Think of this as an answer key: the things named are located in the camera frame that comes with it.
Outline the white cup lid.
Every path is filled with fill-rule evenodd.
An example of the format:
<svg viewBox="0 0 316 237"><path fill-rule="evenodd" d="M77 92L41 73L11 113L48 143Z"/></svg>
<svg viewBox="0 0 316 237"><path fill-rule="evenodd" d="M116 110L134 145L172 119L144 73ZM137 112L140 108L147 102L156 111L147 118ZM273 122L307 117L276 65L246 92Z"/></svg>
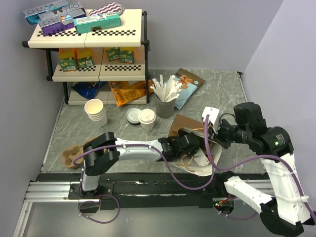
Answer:
<svg viewBox="0 0 316 237"><path fill-rule="evenodd" d="M143 109L139 112L138 119L143 124L153 123L156 120L156 114L151 109Z"/></svg>

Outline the dark blue snack bag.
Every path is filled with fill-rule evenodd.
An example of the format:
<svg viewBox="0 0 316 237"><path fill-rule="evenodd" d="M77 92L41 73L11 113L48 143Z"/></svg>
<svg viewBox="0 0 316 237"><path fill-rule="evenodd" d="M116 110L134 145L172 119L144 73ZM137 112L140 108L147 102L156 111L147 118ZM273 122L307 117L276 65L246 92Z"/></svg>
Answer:
<svg viewBox="0 0 316 237"><path fill-rule="evenodd" d="M106 81L78 82L72 86L72 89L83 98L90 100L95 97L97 91L106 83Z"/></svg>

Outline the green orange box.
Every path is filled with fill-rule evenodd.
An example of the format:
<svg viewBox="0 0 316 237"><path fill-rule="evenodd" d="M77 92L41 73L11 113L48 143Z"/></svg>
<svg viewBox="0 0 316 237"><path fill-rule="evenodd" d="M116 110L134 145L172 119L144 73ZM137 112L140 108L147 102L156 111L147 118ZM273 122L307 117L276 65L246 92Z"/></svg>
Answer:
<svg viewBox="0 0 316 237"><path fill-rule="evenodd" d="M120 61L122 63L134 64L136 60L136 47L121 47L119 51Z"/></svg>
<svg viewBox="0 0 316 237"><path fill-rule="evenodd" d="M106 47L105 53L107 55L109 62L120 59L120 47Z"/></svg>
<svg viewBox="0 0 316 237"><path fill-rule="evenodd" d="M87 68L94 66L93 50L90 47L77 48L77 62L79 68Z"/></svg>
<svg viewBox="0 0 316 237"><path fill-rule="evenodd" d="M59 65L63 72L76 71L78 69L76 50L74 48L60 48Z"/></svg>

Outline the stack of white cup lids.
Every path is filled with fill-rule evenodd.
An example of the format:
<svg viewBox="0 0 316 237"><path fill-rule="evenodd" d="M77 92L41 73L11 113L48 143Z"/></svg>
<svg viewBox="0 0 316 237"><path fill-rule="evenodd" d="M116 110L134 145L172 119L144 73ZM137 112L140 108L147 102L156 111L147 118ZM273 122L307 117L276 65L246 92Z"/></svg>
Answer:
<svg viewBox="0 0 316 237"><path fill-rule="evenodd" d="M138 115L141 112L138 108L130 108L126 111L126 119L131 125L140 125Z"/></svg>

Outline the single white paper cup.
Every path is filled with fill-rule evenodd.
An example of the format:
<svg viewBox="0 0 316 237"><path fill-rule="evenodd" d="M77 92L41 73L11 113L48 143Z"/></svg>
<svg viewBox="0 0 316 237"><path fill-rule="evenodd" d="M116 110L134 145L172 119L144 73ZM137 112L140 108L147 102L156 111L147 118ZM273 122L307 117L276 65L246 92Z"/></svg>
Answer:
<svg viewBox="0 0 316 237"><path fill-rule="evenodd" d="M143 121L141 121L140 124L141 124L141 127L144 130L151 131L153 129L153 127L154 127L155 122L154 121L152 121L152 122L143 122Z"/></svg>

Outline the stack of white paper cups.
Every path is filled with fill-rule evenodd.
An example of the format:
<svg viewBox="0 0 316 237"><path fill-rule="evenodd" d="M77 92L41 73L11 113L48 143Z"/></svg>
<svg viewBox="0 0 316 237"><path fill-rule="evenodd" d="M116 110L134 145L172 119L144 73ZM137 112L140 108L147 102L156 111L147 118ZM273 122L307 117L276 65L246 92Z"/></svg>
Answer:
<svg viewBox="0 0 316 237"><path fill-rule="evenodd" d="M84 111L88 117L100 128L104 128L108 124L106 109L99 99L88 100L84 105Z"/></svg>

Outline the purple white wavy pouch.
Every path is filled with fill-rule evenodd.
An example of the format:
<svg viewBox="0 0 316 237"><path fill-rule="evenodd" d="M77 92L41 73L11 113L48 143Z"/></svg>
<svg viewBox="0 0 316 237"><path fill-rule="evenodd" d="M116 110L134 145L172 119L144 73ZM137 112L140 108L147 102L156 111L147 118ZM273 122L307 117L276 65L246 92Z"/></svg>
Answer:
<svg viewBox="0 0 316 237"><path fill-rule="evenodd" d="M117 12L119 15L122 15L124 10L125 8L123 5L117 2L110 2L101 8L90 11L89 16L94 16L94 15L99 15L99 14L104 14L104 13L112 13L112 12Z"/></svg>

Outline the light blue nut bag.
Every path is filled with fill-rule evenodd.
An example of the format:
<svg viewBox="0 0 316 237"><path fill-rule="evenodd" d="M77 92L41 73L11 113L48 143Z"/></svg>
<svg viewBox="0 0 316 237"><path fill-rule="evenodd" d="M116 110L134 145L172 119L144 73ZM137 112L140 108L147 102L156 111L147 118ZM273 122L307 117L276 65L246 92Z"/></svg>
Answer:
<svg viewBox="0 0 316 237"><path fill-rule="evenodd" d="M175 100L175 107L181 110L189 97L204 84L205 80L182 68L174 76L174 80L182 84L179 97Z"/></svg>

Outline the purple O-R-O box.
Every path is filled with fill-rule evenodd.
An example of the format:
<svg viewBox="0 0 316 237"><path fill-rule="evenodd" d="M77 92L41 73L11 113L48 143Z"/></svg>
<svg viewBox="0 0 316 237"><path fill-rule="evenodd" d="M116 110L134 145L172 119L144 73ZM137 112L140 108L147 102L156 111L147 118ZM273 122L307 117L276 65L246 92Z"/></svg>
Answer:
<svg viewBox="0 0 316 237"><path fill-rule="evenodd" d="M46 36L51 36L58 32L74 27L74 19L85 17L86 13L82 9L54 16L39 22L42 32Z"/></svg>

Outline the aluminium rail frame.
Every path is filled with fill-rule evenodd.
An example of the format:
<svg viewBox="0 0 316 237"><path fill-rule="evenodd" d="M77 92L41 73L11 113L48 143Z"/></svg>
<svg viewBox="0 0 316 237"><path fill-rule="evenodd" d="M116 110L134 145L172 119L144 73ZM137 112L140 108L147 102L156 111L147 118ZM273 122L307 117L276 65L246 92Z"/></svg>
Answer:
<svg viewBox="0 0 316 237"><path fill-rule="evenodd" d="M15 235L22 237L269 237L259 217L240 200L231 218L213 208L199 208L198 200L184 206L145 206L145 195L128 201L111 200L112 210L98 211L92 220L79 217L78 199L69 193L78 183L75 171L41 172L29 183Z"/></svg>

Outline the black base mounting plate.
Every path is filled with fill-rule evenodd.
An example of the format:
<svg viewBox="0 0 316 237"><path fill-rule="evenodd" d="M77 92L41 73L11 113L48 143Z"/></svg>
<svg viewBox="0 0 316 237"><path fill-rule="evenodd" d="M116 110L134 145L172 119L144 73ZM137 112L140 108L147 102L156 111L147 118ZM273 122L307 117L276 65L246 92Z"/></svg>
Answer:
<svg viewBox="0 0 316 237"><path fill-rule="evenodd" d="M199 207L213 208L216 199L230 195L223 183L224 175L215 175L212 182L200 190L188 190L174 180L105 181L94 191L82 191L71 184L68 199L96 202L101 210L120 208Z"/></svg>

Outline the orange snack bag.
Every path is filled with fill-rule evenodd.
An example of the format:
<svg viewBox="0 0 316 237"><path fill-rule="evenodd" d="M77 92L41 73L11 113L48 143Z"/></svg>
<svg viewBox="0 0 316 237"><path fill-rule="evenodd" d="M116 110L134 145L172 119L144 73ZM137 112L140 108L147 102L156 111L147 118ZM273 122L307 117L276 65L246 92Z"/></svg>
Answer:
<svg viewBox="0 0 316 237"><path fill-rule="evenodd" d="M146 81L110 81L109 86L119 107L147 95Z"/></svg>

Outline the brown paper takeout bag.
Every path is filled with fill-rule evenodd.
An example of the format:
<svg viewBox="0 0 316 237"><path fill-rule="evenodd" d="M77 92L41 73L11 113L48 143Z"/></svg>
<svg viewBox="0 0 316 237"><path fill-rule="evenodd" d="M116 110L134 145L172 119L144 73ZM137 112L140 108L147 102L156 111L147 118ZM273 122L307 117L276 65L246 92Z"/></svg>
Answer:
<svg viewBox="0 0 316 237"><path fill-rule="evenodd" d="M170 137L179 145L179 155L171 164L197 176L213 173L209 158L217 164L222 154L222 147L209 141L211 156L207 156L204 143L203 124L191 118L176 115L169 131Z"/></svg>

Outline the brown cardboard cup carrier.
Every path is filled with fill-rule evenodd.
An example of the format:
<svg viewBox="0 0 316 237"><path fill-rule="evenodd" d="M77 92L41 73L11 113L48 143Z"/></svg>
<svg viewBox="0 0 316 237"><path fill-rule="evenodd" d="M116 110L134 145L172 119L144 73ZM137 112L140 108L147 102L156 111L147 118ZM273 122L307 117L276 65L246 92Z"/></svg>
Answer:
<svg viewBox="0 0 316 237"><path fill-rule="evenodd" d="M88 176L105 173L106 170L102 171L102 166L105 165L106 158L108 160L112 159L112 163L115 163L118 160L118 156L112 155L110 157L105 146L99 140L94 142L94 139L98 139L98 137L86 140L81 146L75 145L65 149L62 153L64 166L75 169L85 165L85 173Z"/></svg>

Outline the blue O-R-O box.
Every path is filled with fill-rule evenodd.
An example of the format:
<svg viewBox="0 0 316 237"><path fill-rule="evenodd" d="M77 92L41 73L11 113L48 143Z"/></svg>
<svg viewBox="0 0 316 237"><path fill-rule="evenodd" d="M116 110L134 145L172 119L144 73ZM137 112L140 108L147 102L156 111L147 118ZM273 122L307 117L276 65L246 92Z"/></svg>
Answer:
<svg viewBox="0 0 316 237"><path fill-rule="evenodd" d="M41 6L23 10L24 16L30 25L39 23L57 15L66 14L81 9L85 12L80 2L72 3L69 0L57 0Z"/></svg>

